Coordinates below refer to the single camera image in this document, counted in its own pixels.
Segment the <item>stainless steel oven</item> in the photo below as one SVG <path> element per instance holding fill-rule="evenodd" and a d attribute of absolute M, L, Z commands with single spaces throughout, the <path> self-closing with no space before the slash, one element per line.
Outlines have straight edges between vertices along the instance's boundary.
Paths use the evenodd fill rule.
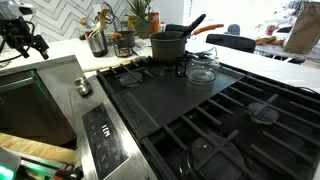
<path fill-rule="evenodd" d="M 76 137 L 35 70 L 0 77 L 0 132 L 59 146 Z"/>

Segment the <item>black cable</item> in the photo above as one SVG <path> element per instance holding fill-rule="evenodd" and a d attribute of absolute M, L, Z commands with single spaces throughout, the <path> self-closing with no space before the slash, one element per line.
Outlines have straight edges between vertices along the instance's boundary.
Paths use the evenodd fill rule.
<path fill-rule="evenodd" d="M 299 88 L 299 89 L 305 89 L 305 90 L 308 90 L 308 91 L 310 91 L 310 92 L 312 92 L 312 93 L 314 93 L 314 94 L 320 95 L 318 92 L 316 92 L 316 91 L 314 91 L 314 90 L 312 90 L 312 89 L 310 89 L 310 88 L 307 88 L 307 87 L 297 87 L 297 88 Z"/>
<path fill-rule="evenodd" d="M 32 40 L 31 40 L 30 44 L 28 45 L 28 48 L 27 48 L 26 51 L 25 51 L 25 52 L 28 52 L 29 49 L 31 48 L 33 42 L 34 42 L 34 30 L 35 30 L 35 25 L 34 25 L 31 21 L 25 21 L 25 20 L 23 20 L 22 22 L 25 22 L 25 23 L 27 23 L 27 24 L 31 24 L 31 26 L 32 26 L 32 30 L 31 30 Z M 17 59 L 17 58 L 19 58 L 19 57 L 21 57 L 21 56 L 23 56 L 22 53 L 20 53 L 20 55 L 18 55 L 18 56 L 15 56 L 15 57 L 12 57 L 12 58 L 9 58 L 9 59 L 6 59 L 6 60 L 2 60 L 2 61 L 0 61 L 0 63 L 2 63 L 2 62 L 7 62 L 7 61 L 11 61 L 11 60 Z"/>

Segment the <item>white countertop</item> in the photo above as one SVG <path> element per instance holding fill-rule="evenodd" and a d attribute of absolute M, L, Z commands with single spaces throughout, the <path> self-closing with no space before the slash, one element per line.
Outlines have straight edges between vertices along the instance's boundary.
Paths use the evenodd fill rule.
<path fill-rule="evenodd" d="M 139 45 L 150 45 L 149 40 L 136 40 Z M 133 59 L 135 56 L 128 58 L 118 58 L 115 56 L 113 48 L 109 48 L 108 55 L 95 58 L 93 57 L 89 46 L 86 41 L 80 41 L 79 39 L 70 39 L 65 41 L 58 41 L 49 43 L 48 55 L 49 59 L 47 61 L 53 61 L 56 59 L 72 59 L 76 58 L 83 70 L 97 68 L 101 66 L 114 66 L 121 63 L 122 61 Z M 206 50 L 208 47 L 204 43 L 192 43 L 188 47 L 203 47 L 200 49 Z M 138 48 L 135 47 L 134 50 L 140 56 L 152 56 L 152 51 L 150 47 Z M 234 66 L 254 74 L 268 77 L 276 81 L 280 81 L 292 86 L 297 87 L 308 87 L 320 93 L 320 70 L 312 69 L 296 64 L 291 64 L 283 61 L 273 60 L 271 58 L 265 58 L 258 56 L 256 54 L 249 54 L 245 52 L 240 52 L 237 50 L 217 46 L 219 61 L 230 66 Z M 2 59 L 10 58 L 17 55 L 15 50 L 4 50 L 0 55 L 0 61 Z M 12 61 L 5 68 L 0 69 L 0 75 L 4 74 L 6 71 L 19 69 L 26 65 L 37 64 L 43 62 L 43 58 L 40 53 L 34 49 L 29 51 L 30 57 L 24 59 L 23 57 Z M 85 75 L 91 76 L 95 72 L 85 73 Z"/>

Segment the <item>stovetop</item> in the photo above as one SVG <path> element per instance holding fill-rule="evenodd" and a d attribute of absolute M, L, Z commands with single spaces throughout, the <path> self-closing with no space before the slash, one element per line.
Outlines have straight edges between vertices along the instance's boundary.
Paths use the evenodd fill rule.
<path fill-rule="evenodd" d="M 312 179 L 320 97 L 223 65 L 195 84 L 152 61 L 97 72 L 160 179 Z"/>

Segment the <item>kitchen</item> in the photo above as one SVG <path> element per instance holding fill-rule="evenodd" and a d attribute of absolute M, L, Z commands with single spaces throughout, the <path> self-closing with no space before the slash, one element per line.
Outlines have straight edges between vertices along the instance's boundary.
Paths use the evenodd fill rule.
<path fill-rule="evenodd" d="M 141 46 L 149 46 L 150 40 L 136 39 L 136 43 Z M 290 120 L 293 119 L 295 122 L 299 122 L 298 125 L 305 128 L 306 132 L 305 136 L 302 135 L 302 139 L 297 137 L 287 139 L 285 137 L 282 137 L 282 135 L 280 134 L 281 139 L 288 140 L 288 143 L 285 143 L 287 145 L 286 147 L 294 146 L 295 148 L 300 148 L 299 150 L 296 150 L 295 148 L 293 150 L 292 148 L 290 150 L 287 150 L 286 148 L 279 148 L 278 146 L 275 146 L 275 148 L 282 150 L 281 153 L 288 153 L 290 154 L 290 156 L 288 155 L 288 157 L 294 158 L 293 160 L 288 160 L 289 162 L 286 162 L 286 160 L 282 161 L 283 159 L 281 159 L 282 163 L 292 163 L 293 161 L 296 161 L 295 158 L 301 158 L 298 159 L 297 165 L 292 165 L 290 169 L 287 169 L 283 164 L 279 165 L 280 159 L 275 163 L 275 165 L 270 162 L 266 162 L 266 160 L 261 160 L 262 162 L 266 162 L 266 166 L 271 167 L 270 169 L 272 170 L 265 167 L 264 168 L 268 169 L 268 172 L 270 174 L 278 175 L 275 175 L 274 177 L 280 176 L 280 178 L 282 179 L 302 179 L 304 176 L 308 177 L 309 179 L 312 179 L 312 175 L 313 173 L 315 173 L 315 170 L 317 169 L 318 161 L 314 161 L 313 159 L 311 159 L 317 154 L 315 150 L 317 148 L 314 147 L 318 146 L 319 144 L 318 140 L 316 140 L 316 138 L 314 137 L 316 136 L 316 132 L 313 132 L 313 135 L 310 134 L 310 137 L 306 137 L 306 135 L 309 135 L 308 133 L 311 129 L 310 127 L 317 128 L 316 124 L 318 123 L 316 120 L 319 119 L 319 110 L 317 110 L 316 107 L 319 103 L 319 97 L 311 92 L 304 91 L 301 89 L 295 89 L 293 87 L 308 87 L 319 93 L 320 84 L 317 80 L 317 77 L 319 77 L 320 75 L 319 70 L 298 66 L 286 62 L 276 61 L 273 59 L 257 56 L 255 54 L 244 53 L 229 48 L 217 46 L 217 56 L 219 57 L 219 62 L 222 65 L 222 73 L 221 75 L 219 74 L 219 76 L 224 78 L 223 82 L 220 82 L 220 79 L 217 78 L 215 81 L 213 81 L 213 83 L 220 83 L 219 85 L 208 87 L 208 85 L 206 84 L 196 84 L 195 86 L 193 83 L 190 83 L 188 79 L 185 77 L 176 78 L 175 76 L 172 76 L 172 74 L 174 74 L 173 69 L 158 68 L 158 71 L 151 71 L 150 69 L 148 69 L 148 63 L 144 61 L 131 62 L 131 60 L 133 60 L 136 57 L 134 55 L 127 58 L 118 58 L 116 57 L 115 52 L 112 50 L 112 47 L 109 49 L 109 53 L 107 55 L 95 58 L 91 53 L 88 43 L 86 41 L 80 41 L 78 38 L 49 42 L 48 45 L 49 60 L 43 60 L 41 54 L 39 54 L 38 51 L 31 48 L 28 51 L 28 53 L 30 54 L 29 58 L 19 58 L 17 60 L 12 61 L 5 68 L 0 69 L 0 73 L 1 76 L 6 76 L 23 71 L 29 71 L 31 69 L 36 69 L 36 72 L 39 74 L 39 77 L 43 81 L 43 86 L 45 86 L 48 89 L 48 93 L 51 94 L 53 99 L 56 101 L 56 105 L 59 107 L 59 109 L 61 109 L 61 112 L 63 112 L 64 116 L 70 123 L 71 128 L 74 129 L 74 131 L 76 132 L 78 147 L 80 150 L 80 161 L 82 162 L 82 168 L 86 179 L 103 179 L 104 177 L 106 177 L 106 179 L 119 179 L 121 177 L 123 177 L 123 179 L 195 179 L 196 177 L 202 179 L 206 176 L 208 179 L 210 179 L 208 176 L 211 176 L 211 178 L 220 177 L 220 179 L 239 179 L 239 177 L 243 179 L 259 179 L 257 178 L 259 177 L 257 175 L 262 175 L 265 178 L 269 177 L 264 176 L 264 173 L 261 173 L 260 171 L 254 168 L 256 166 L 258 166 L 257 168 L 259 168 L 261 164 L 251 162 L 255 161 L 254 158 L 248 157 L 248 154 L 246 154 L 248 150 L 239 145 L 245 144 L 244 142 L 239 140 L 243 138 L 243 136 L 239 135 L 246 134 L 242 133 L 241 127 L 239 127 L 239 129 L 235 128 L 238 130 L 232 132 L 230 132 L 231 129 L 225 127 L 225 125 L 230 125 L 230 127 L 232 127 L 232 124 L 228 124 L 230 122 L 230 114 L 240 113 L 238 114 L 240 116 L 242 111 L 245 111 L 244 107 L 241 110 L 241 108 L 235 107 L 235 104 L 239 105 L 239 107 L 241 107 L 240 105 L 249 106 L 252 102 L 259 102 L 263 104 L 267 102 L 269 97 L 273 97 L 274 102 L 272 102 L 272 100 L 268 101 L 270 105 L 266 106 L 269 107 L 267 110 L 276 110 L 278 112 L 278 115 L 280 115 L 280 119 L 275 120 L 273 122 L 273 125 L 267 126 L 268 128 L 263 128 L 265 125 L 260 124 L 252 125 L 251 128 L 260 128 L 260 130 L 255 133 L 259 134 L 259 132 L 262 133 L 263 131 L 264 136 L 268 138 L 275 137 L 275 134 L 271 135 L 271 133 L 265 129 L 270 129 L 270 131 L 273 132 L 273 129 L 269 127 L 276 126 L 276 128 L 278 128 L 277 130 L 279 130 L 279 127 L 281 125 L 287 123 L 288 118 Z M 204 43 L 201 45 L 203 46 L 203 48 L 207 48 L 206 46 L 208 46 Z M 152 56 L 152 48 L 150 47 L 133 47 L 133 49 L 140 56 Z M 18 55 L 18 53 L 14 49 L 7 50 L 1 54 L 1 58 L 4 56 L 4 58 L 10 58 L 14 57 L 15 55 Z M 128 67 L 130 70 L 133 71 L 141 67 L 144 67 L 145 70 L 151 73 L 153 77 L 143 72 L 142 74 L 144 75 L 144 82 L 141 82 L 141 85 L 143 86 L 137 86 L 141 87 L 140 89 L 128 88 L 129 90 L 124 90 L 125 88 L 121 87 L 121 85 L 119 86 L 119 84 L 111 84 L 111 82 L 117 82 L 113 79 L 117 75 L 112 75 L 113 72 L 111 70 L 101 69 L 99 71 L 100 73 L 98 73 L 98 76 L 92 76 L 96 74 L 95 71 L 87 72 L 90 69 L 97 69 L 101 67 L 113 67 L 117 64 L 119 65 L 123 61 L 130 63 L 128 65 L 125 65 L 124 67 Z M 114 68 L 114 71 L 116 71 L 118 75 L 121 75 L 122 73 L 127 73 L 125 68 L 123 67 Z M 79 78 L 83 75 L 87 77 L 91 87 L 93 88 L 93 91 L 85 98 L 82 98 L 77 93 L 73 84 L 73 81 L 76 78 Z M 163 87 L 157 86 L 158 84 L 156 82 L 162 82 L 160 85 L 163 85 Z M 112 91 L 110 91 L 110 88 L 107 88 L 108 85 L 106 84 L 111 85 L 111 89 L 114 90 L 113 93 Z M 177 84 L 174 86 L 177 86 L 175 89 L 169 88 L 168 91 L 168 88 L 164 88 L 171 87 L 173 84 Z M 212 91 L 208 93 L 208 91 L 206 91 L 206 89 L 208 88 L 213 89 L 210 89 Z M 141 94 L 145 94 L 147 96 L 147 92 L 157 93 L 149 94 L 149 100 L 148 98 L 141 96 Z M 193 102 L 193 104 L 179 103 L 179 92 L 184 94 L 183 97 L 185 99 L 182 99 L 182 101 L 196 102 Z M 278 94 L 280 100 L 275 98 L 273 94 Z M 162 97 L 165 96 L 166 98 L 167 95 L 173 99 L 171 99 L 171 101 L 168 102 L 161 100 L 164 99 Z M 212 98 L 211 100 L 209 99 L 208 102 L 211 104 L 208 104 L 206 100 L 210 97 Z M 157 105 L 157 102 L 161 102 L 163 107 L 168 108 L 162 108 L 160 106 L 161 103 L 159 103 L 160 105 Z M 294 107 L 288 106 L 287 103 L 290 103 L 291 105 L 294 104 Z M 172 110 L 173 107 L 171 106 L 173 105 L 180 107 L 176 109 L 177 114 L 169 113 L 168 111 Z M 94 114 L 92 110 L 101 111 L 98 114 Z M 118 155 L 110 157 L 110 159 L 116 157 L 120 159 L 113 160 L 112 162 L 115 162 L 113 164 L 110 162 L 109 167 L 111 168 L 107 168 L 107 172 L 98 171 L 99 165 L 96 164 L 97 160 L 96 157 L 93 156 L 92 152 L 96 152 L 97 157 L 104 157 L 101 153 L 111 152 L 110 150 L 112 148 L 108 146 L 107 150 L 102 152 L 96 150 L 95 148 L 92 148 L 92 142 L 90 142 L 92 139 L 89 138 L 89 134 L 92 131 L 86 129 L 89 126 L 85 125 L 84 123 L 85 118 L 87 118 L 88 116 L 95 115 L 105 116 L 106 124 L 103 124 L 101 128 L 108 127 L 109 129 L 111 129 L 111 131 L 109 131 L 111 132 L 111 136 L 108 136 L 108 138 L 106 138 L 108 140 L 104 143 L 108 143 L 108 145 L 110 146 L 109 143 L 112 143 L 112 141 L 116 141 L 112 144 L 116 146 L 116 148 L 113 149 L 115 150 L 113 153 L 119 153 Z M 210 120 L 208 127 L 214 130 L 214 132 L 219 132 L 220 135 L 201 134 L 204 123 L 196 123 L 200 117 L 203 117 L 203 119 L 205 119 L 204 123 L 207 123 L 208 120 Z M 146 132 L 143 132 L 145 125 L 134 124 L 129 122 L 133 122 L 135 119 L 142 118 L 145 118 L 146 123 L 149 123 L 150 125 L 148 126 L 148 128 L 146 128 Z M 159 121 L 159 118 L 167 119 L 167 122 Z M 297 125 L 292 126 L 295 127 L 296 131 L 300 131 L 301 129 L 303 129 L 297 129 Z M 193 137 L 183 138 L 180 136 L 183 132 L 187 134 L 192 134 Z M 177 162 L 186 160 L 186 162 L 180 162 L 180 168 L 183 170 L 183 174 L 181 174 L 181 176 L 177 175 L 177 170 L 175 168 L 172 168 L 176 167 L 176 165 L 171 164 L 172 162 L 168 161 L 167 157 L 163 157 L 165 156 L 166 151 L 163 148 L 161 148 L 161 146 L 166 146 L 166 143 L 162 141 L 163 139 L 168 140 L 168 138 L 169 141 L 167 143 L 173 145 L 172 148 L 178 148 L 178 150 L 172 150 L 172 152 L 178 153 L 177 157 L 180 157 L 180 159 L 178 159 Z M 213 151 L 212 149 L 213 147 L 215 147 L 215 145 L 210 145 L 210 141 L 213 141 L 213 144 L 218 143 L 220 145 L 223 144 L 223 139 L 228 139 L 229 141 L 232 140 L 233 143 L 230 143 L 229 145 L 225 144 L 227 152 L 223 150 L 217 150 L 219 151 L 219 153 L 217 157 L 214 159 L 218 160 L 219 162 L 226 161 L 225 158 L 228 157 L 228 151 L 230 150 L 232 154 L 235 156 L 246 154 L 246 156 L 243 155 L 242 159 L 240 158 L 240 160 L 238 159 L 238 161 L 246 161 L 245 163 L 249 163 L 251 167 L 249 167 L 246 164 L 246 168 L 239 164 L 237 165 L 237 163 L 235 163 L 235 165 L 229 163 L 229 165 L 224 165 L 220 167 L 216 167 L 213 165 L 212 167 L 215 167 L 217 169 L 224 168 L 222 170 L 220 169 L 221 172 L 232 171 L 233 173 L 218 173 L 217 175 L 214 174 L 217 173 L 215 171 L 213 174 L 209 173 L 208 175 L 208 171 L 206 169 L 208 167 L 207 165 L 213 163 L 209 161 L 207 165 L 204 165 L 204 168 L 200 167 L 200 173 L 194 172 L 194 169 L 192 169 L 191 171 L 185 169 L 184 163 L 188 164 L 189 160 L 192 160 L 189 159 L 190 154 L 188 155 L 186 152 L 190 151 L 190 153 L 193 154 L 194 151 L 200 151 L 200 155 L 199 153 L 197 153 L 197 155 L 193 155 L 194 158 L 204 158 L 201 157 L 201 154 L 207 152 L 203 148 L 200 148 L 198 150 L 193 149 L 197 146 L 193 147 L 192 143 L 190 143 L 189 141 L 194 142 L 195 144 L 200 143 L 199 145 L 203 147 L 206 146 L 208 147 L 208 150 Z M 278 141 L 276 142 L 283 143 L 284 140 L 278 139 Z M 307 144 L 309 149 L 304 148 L 305 145 L 302 145 L 303 143 L 305 143 L 304 140 L 308 142 Z M 297 143 L 297 146 L 299 147 L 296 147 L 296 145 L 292 144 L 292 141 L 297 141 L 301 144 Z M 269 139 L 266 142 L 278 145 L 274 142 L 271 143 Z M 307 151 L 312 151 L 313 155 L 309 156 L 309 153 Z M 306 166 L 306 168 L 302 168 L 301 166 L 299 166 L 299 164 L 303 164 L 304 166 Z M 233 174 L 234 176 L 228 177 L 226 176 L 226 174 Z"/>

